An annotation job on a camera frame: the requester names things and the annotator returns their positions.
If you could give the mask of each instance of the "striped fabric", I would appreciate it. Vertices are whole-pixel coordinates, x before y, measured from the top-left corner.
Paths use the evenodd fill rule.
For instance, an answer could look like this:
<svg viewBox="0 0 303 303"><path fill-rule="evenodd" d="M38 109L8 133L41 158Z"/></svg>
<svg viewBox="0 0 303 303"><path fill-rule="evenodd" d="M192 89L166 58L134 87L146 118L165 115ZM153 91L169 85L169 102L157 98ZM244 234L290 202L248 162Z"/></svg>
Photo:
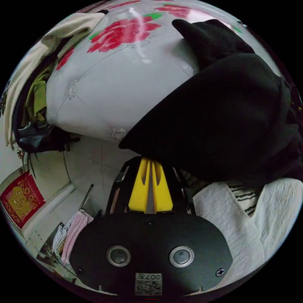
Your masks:
<svg viewBox="0 0 303 303"><path fill-rule="evenodd" d="M198 180L188 172L182 171L182 173L189 185L189 188L193 192L193 196L210 184L205 181ZM229 181L226 182L226 184L233 192L241 208L246 212L249 217L251 217L255 212L257 201L261 191L256 191L251 188L247 188L243 184L240 184L239 182L235 181Z"/></svg>

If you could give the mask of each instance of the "red rose print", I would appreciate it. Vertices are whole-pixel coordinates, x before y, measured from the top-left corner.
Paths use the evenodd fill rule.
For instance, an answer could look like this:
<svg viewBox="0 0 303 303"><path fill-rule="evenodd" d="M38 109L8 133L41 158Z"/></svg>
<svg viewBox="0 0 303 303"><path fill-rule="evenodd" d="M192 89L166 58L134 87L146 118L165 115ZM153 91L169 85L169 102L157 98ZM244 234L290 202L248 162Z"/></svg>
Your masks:
<svg viewBox="0 0 303 303"><path fill-rule="evenodd" d="M74 52L75 47L72 47L59 61L58 66L56 68L56 70L59 70L69 59L69 57L72 55L72 53Z"/></svg>
<svg viewBox="0 0 303 303"><path fill-rule="evenodd" d="M180 6L180 5L163 5L163 7L155 8L157 10L168 12L170 15L176 18L187 18L188 14L192 10L190 7Z"/></svg>
<svg viewBox="0 0 303 303"><path fill-rule="evenodd" d="M157 10L168 12L170 15L176 18L187 19L190 12L202 13L204 15L211 16L209 13L202 11L201 9L191 8L187 6L175 5L175 4L163 4L162 7L155 8ZM220 20L225 26L231 28L231 26L224 21Z"/></svg>
<svg viewBox="0 0 303 303"><path fill-rule="evenodd" d="M141 2L141 0L128 1L128 2L121 3L121 4L108 6L108 7L106 7L105 9L115 9L115 8L117 8L117 7L121 7L121 6L124 6L124 5L137 3L137 2Z"/></svg>
<svg viewBox="0 0 303 303"><path fill-rule="evenodd" d="M114 22L92 38L92 46L87 52L92 53L96 50L107 52L123 43L143 41L150 35L149 31L154 31L161 26L160 24L150 23L151 20L153 20L153 17L145 16L142 19L122 19Z"/></svg>

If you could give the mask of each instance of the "beige cloth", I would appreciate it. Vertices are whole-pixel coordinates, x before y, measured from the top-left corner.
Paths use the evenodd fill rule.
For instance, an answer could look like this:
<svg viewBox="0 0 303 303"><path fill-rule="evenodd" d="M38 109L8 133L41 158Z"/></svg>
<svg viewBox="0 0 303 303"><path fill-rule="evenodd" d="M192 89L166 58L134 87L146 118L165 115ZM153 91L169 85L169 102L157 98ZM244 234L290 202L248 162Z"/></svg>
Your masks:
<svg viewBox="0 0 303 303"><path fill-rule="evenodd" d="M15 138L12 131L13 111L18 96L31 73L46 56L57 49L62 39L71 37L59 52L58 58L61 58L73 45L87 36L103 17L103 13L72 14L53 27L25 55L10 79L8 87L3 126L6 146L10 145L14 149Z"/></svg>
<svg viewBox="0 0 303 303"><path fill-rule="evenodd" d="M302 197L301 181L276 180L264 186L256 210L249 217L223 182L212 183L197 193L193 198L196 214L222 232L233 257L222 281L205 292L234 283L268 261L292 229Z"/></svg>

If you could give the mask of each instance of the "metal rod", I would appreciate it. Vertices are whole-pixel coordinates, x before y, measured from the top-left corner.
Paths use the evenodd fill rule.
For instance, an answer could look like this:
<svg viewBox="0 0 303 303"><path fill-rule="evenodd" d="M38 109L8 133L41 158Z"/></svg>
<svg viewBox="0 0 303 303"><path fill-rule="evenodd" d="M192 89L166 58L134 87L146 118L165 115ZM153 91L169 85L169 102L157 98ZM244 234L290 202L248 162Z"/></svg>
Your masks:
<svg viewBox="0 0 303 303"><path fill-rule="evenodd" d="M93 184L89 187L89 189L88 189L88 191L87 191L87 193L86 193L86 195L85 195L85 197L84 197L84 199L83 199L83 201L82 201L82 203L81 203L81 206L80 206L79 210L80 210L80 209L82 208L82 206L84 205L84 203L85 203L85 201L86 201L86 199L87 199L87 197L88 197L88 195L89 195L89 193L91 192L91 190L92 190L93 187L94 187Z"/></svg>

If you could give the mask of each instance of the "label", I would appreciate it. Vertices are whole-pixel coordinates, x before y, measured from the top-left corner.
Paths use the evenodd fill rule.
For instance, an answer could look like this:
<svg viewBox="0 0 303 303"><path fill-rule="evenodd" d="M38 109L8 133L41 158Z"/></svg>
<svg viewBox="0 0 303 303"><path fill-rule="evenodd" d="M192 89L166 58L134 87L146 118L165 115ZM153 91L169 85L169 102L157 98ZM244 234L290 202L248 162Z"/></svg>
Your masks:
<svg viewBox="0 0 303 303"><path fill-rule="evenodd" d="M162 274L144 274L136 272L135 295L161 296Z"/></svg>

